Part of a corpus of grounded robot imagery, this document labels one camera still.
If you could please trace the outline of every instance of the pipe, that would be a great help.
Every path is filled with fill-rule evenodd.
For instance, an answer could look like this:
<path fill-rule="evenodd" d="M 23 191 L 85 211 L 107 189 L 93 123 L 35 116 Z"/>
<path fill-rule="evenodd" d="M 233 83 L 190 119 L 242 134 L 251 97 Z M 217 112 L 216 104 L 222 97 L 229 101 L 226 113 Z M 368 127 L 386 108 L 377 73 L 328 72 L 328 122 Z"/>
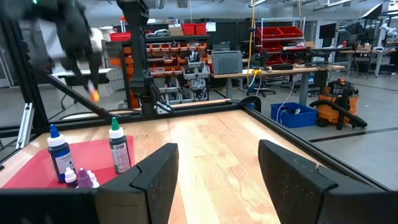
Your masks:
<path fill-rule="evenodd" d="M 347 111 L 346 109 L 342 108 L 341 106 L 339 106 L 338 104 L 336 104 L 332 101 L 317 100 L 317 101 L 310 103 L 311 107 L 318 106 L 318 105 L 328 105 L 328 106 L 331 106 L 334 110 L 337 110 L 340 113 L 343 113 L 344 116 L 349 118 L 349 123 L 353 126 L 353 128 L 355 128 L 355 127 L 364 128 L 368 125 L 367 122 L 364 121 L 363 119 L 361 119 L 359 116 L 355 116 L 355 115 L 351 114 L 349 111 Z"/>
<path fill-rule="evenodd" d="M 344 109 L 347 108 L 347 104 L 348 104 L 348 92 L 349 92 L 348 89 L 343 90 L 343 94 L 338 103 L 339 106 L 341 106 Z M 337 130 L 343 129 L 344 117 L 345 117 L 344 114 L 341 111 L 339 111 L 338 121 L 337 121 L 337 125 L 336 125 Z"/>

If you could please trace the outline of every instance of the black clamp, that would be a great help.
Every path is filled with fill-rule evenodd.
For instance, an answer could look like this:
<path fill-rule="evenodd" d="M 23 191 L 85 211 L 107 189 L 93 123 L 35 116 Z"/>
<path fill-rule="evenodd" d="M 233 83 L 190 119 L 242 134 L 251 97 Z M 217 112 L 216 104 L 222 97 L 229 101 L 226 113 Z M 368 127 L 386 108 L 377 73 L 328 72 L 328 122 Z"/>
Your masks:
<path fill-rule="evenodd" d="M 253 104 L 254 105 L 254 109 L 261 113 L 261 99 L 257 96 L 249 96 L 246 97 L 243 100 L 227 100 L 225 101 L 226 103 L 237 103 L 239 106 L 246 106 L 249 104 Z"/>

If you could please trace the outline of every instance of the shop vacuum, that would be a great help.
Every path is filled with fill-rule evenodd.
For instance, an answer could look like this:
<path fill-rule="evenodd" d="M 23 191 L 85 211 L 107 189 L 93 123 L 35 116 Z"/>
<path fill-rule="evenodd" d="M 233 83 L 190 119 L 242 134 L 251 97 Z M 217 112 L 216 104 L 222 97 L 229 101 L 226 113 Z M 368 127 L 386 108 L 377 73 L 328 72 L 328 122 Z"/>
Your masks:
<path fill-rule="evenodd" d="M 368 124 L 356 116 L 358 90 L 355 86 L 342 78 L 332 81 L 319 94 L 318 100 L 310 103 L 318 111 L 317 125 L 326 126 L 336 124 L 337 130 L 343 128 L 343 123 L 351 124 L 353 128 L 364 128 Z"/>

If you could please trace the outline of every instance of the wooden workbench top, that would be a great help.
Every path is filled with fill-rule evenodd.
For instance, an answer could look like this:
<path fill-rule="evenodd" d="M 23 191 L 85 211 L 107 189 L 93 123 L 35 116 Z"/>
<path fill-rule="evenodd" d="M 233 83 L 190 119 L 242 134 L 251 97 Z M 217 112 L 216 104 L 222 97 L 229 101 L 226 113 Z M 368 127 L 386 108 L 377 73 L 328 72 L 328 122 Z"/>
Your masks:
<path fill-rule="evenodd" d="M 329 65 L 328 69 L 330 71 L 332 70 L 341 70 L 344 69 L 345 67 L 342 65 Z M 303 66 L 296 66 L 292 70 L 273 70 L 271 72 L 261 72 L 262 76 L 281 76 L 281 75 L 294 75 L 298 73 L 303 73 L 303 72 L 316 72 L 316 71 L 323 71 L 326 70 L 326 68 L 305 68 Z M 224 75 L 214 75 L 210 74 L 212 78 L 242 78 L 246 77 L 246 75 L 253 76 L 254 74 L 252 73 L 252 69 L 250 69 L 249 74 L 248 70 L 244 69 L 243 73 L 237 73 L 237 74 L 224 74 Z"/>
<path fill-rule="evenodd" d="M 372 50 L 372 54 L 388 54 L 396 52 L 397 50 Z M 370 54 L 370 50 L 342 50 L 340 53 L 342 54 Z"/>
<path fill-rule="evenodd" d="M 121 127 L 126 135 L 134 136 L 136 163 L 167 142 L 178 144 L 178 182 L 169 223 L 279 223 L 259 167 L 259 140 L 268 139 L 312 159 L 241 110 Z M 107 139 L 109 128 L 62 134 L 69 143 Z M 4 163 L 0 186 L 39 150 L 47 148 L 48 136 L 39 136 Z"/>

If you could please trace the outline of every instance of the vacuum hose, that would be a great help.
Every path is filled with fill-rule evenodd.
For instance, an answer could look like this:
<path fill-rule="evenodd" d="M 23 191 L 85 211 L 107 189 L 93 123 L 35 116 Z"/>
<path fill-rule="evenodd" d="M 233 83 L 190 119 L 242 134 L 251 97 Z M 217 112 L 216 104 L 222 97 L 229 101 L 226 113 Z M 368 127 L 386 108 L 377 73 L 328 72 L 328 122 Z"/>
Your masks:
<path fill-rule="evenodd" d="M 349 111 L 347 111 L 346 109 L 342 108 L 340 105 L 338 105 L 332 101 L 317 100 L 317 101 L 310 103 L 311 107 L 318 106 L 318 105 L 328 105 L 328 106 L 331 106 L 334 110 L 339 111 L 344 116 L 349 118 L 349 123 L 353 126 L 353 128 L 355 128 L 355 127 L 364 128 L 368 125 L 367 122 L 364 121 L 363 119 L 361 119 L 359 116 L 355 116 L 355 115 L 351 114 Z"/>

